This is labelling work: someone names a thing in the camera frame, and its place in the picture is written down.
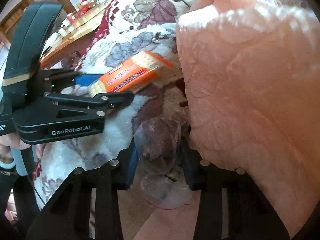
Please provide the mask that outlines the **person's left hand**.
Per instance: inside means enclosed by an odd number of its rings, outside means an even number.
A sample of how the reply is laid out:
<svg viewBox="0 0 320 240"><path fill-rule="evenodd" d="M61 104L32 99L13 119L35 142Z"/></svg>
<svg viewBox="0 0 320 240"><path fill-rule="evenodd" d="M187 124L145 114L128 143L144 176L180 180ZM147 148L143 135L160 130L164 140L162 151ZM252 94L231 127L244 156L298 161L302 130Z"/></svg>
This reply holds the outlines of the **person's left hand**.
<svg viewBox="0 0 320 240"><path fill-rule="evenodd" d="M30 147L30 145L24 143L17 133L11 133L2 135L0 137L1 145L1 167L9 168L13 163L13 157L11 153L11 148L18 150L25 150Z"/></svg>

